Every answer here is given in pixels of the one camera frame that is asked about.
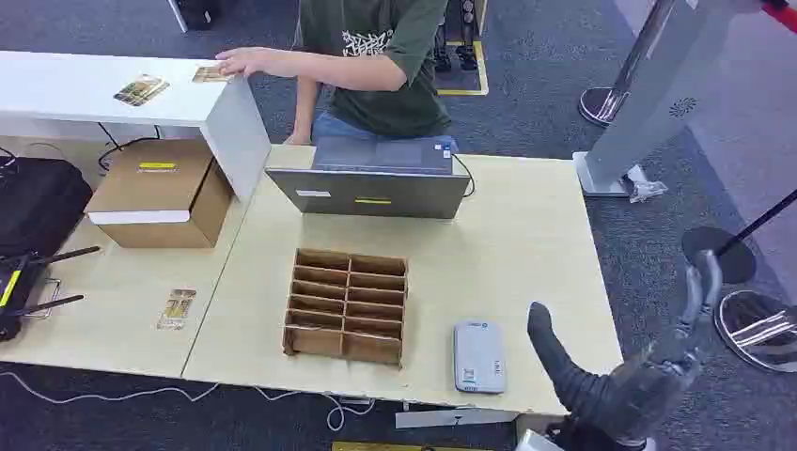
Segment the person's left hand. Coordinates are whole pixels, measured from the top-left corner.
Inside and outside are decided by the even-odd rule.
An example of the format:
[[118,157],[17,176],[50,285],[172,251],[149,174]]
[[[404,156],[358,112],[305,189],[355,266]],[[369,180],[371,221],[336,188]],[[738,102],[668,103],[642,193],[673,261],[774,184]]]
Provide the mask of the person's left hand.
[[226,77],[235,75],[248,77],[263,71],[263,64],[270,51],[265,47],[240,47],[223,51],[215,56],[218,62],[217,71]]

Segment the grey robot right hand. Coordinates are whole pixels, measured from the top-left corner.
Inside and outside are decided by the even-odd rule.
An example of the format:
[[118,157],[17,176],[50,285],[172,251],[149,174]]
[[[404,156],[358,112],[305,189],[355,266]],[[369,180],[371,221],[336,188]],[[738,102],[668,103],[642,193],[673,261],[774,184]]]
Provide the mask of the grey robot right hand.
[[527,334],[567,411],[545,428],[542,440],[561,450],[655,449],[655,429],[703,368],[702,346],[722,285],[717,255],[699,252],[686,267],[686,303],[674,327],[607,374],[577,365],[557,338],[547,307],[531,303]]

